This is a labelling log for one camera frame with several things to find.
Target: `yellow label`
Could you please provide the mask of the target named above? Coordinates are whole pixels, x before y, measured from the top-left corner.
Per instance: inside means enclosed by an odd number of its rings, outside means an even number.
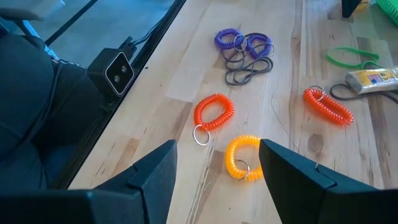
[[[360,70],[354,72],[360,84],[364,86],[377,85],[378,83],[389,83],[394,81],[395,73],[390,70]]]

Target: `wood grain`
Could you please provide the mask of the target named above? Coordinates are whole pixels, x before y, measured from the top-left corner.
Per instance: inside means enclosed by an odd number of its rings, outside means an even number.
[[[355,120],[339,127],[303,100],[310,85],[328,90],[343,83],[350,71],[328,62],[328,49],[370,50],[381,55],[385,67],[398,62],[398,30],[376,5],[349,19],[341,18],[340,7],[339,0],[187,0],[71,187],[94,187],[175,138],[177,178],[168,223],[278,224],[265,181],[233,180],[225,169],[225,149],[242,134],[269,138],[377,188],[398,187],[395,103],[383,97],[344,101]],[[225,85],[223,59],[213,38],[227,27],[270,36],[275,45],[272,71],[244,86]],[[365,60],[347,53],[335,57]],[[236,111],[202,147],[192,139],[193,108],[214,93],[228,95]],[[203,119],[221,112],[211,106]],[[237,157],[251,167],[259,165],[257,149],[239,151]]]

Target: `orange spiral keychain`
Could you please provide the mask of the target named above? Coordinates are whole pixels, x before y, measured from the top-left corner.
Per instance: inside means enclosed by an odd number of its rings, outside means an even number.
[[[317,110],[324,118],[338,125],[349,125],[354,116],[349,109],[325,94],[320,86],[310,86],[304,90],[304,100]]]
[[[204,122],[201,118],[203,110],[210,104],[219,102],[223,105],[224,108],[224,113],[221,114],[218,118],[214,119],[213,121],[210,122]],[[234,104],[233,102],[224,94],[217,93],[213,94],[211,96],[206,97],[203,99],[201,102],[197,104],[195,107],[195,110],[193,112],[193,122],[195,123],[195,128],[192,131],[193,138],[195,142],[201,146],[206,146],[209,144],[211,140],[211,135],[210,132],[211,130],[214,130],[221,125],[223,125],[225,122],[229,121],[232,116],[234,115]],[[195,135],[195,131],[200,128],[200,130],[204,130],[207,132],[208,135],[208,140],[206,143],[200,143]]]
[[[235,159],[236,150],[242,146],[254,146],[260,148],[261,138],[252,135],[243,135],[230,142],[225,152],[225,166],[229,175],[237,180],[258,180],[263,177],[261,166],[255,170],[250,170],[249,164],[242,159]],[[236,167],[236,162],[242,162],[247,170],[241,170]]]

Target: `gray floor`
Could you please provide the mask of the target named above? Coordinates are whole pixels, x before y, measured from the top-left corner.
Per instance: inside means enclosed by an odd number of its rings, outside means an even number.
[[[64,0],[65,6],[31,24],[46,40],[88,0]],[[174,0],[98,0],[50,48],[59,58],[88,66],[105,47],[117,48],[130,35],[138,39],[169,10]]]

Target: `yellow package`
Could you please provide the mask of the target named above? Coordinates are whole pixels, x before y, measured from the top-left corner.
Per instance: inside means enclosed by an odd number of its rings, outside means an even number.
[[[357,94],[398,89],[398,67],[348,72],[346,81]]]

